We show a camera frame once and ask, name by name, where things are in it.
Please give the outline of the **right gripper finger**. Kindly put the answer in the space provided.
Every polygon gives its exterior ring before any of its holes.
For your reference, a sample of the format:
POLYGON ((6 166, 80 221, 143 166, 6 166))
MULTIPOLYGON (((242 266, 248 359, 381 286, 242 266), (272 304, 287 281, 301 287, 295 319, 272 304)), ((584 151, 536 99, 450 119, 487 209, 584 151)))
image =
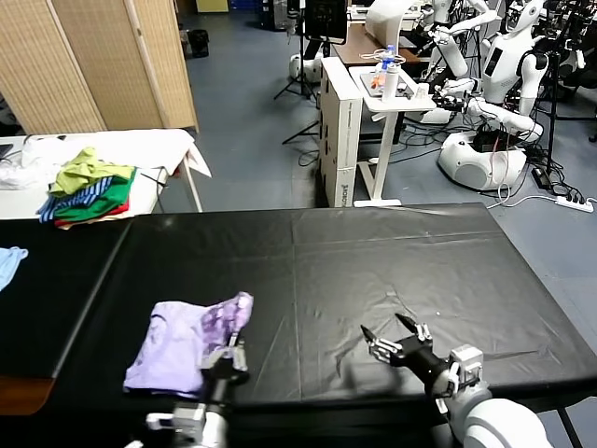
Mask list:
POLYGON ((419 323, 409 315, 395 313, 398 321, 411 333, 409 337, 396 341, 397 344, 405 346, 407 343, 418 343, 424 346, 432 345, 432 335, 425 323, 419 323))
POLYGON ((360 328, 368 346, 368 353, 372 357, 387 365, 402 364, 404 353, 401 343, 391 342, 378 337, 371 329, 364 325, 361 325, 360 328))

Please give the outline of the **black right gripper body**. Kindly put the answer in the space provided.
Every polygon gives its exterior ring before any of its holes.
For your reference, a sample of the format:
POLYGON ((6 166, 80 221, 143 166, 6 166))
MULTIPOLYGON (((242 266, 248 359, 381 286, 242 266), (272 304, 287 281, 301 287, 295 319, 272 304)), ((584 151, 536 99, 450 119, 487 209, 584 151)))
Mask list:
POLYGON ((396 366, 408 368, 425 387, 433 387, 449 369, 448 361, 434 354, 431 341, 422 342, 416 336, 409 336, 398 343, 401 350, 396 355, 396 366))

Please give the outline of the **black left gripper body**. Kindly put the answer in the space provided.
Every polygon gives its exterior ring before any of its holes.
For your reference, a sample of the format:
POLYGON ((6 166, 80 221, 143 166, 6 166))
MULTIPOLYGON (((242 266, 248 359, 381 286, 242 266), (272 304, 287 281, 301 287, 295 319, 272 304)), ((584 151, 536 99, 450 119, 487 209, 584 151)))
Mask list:
POLYGON ((249 372, 237 369, 232 359, 219 359, 210 369, 202 370, 201 373, 201 399, 207 404, 229 404, 235 387, 245 384, 249 379, 249 372))

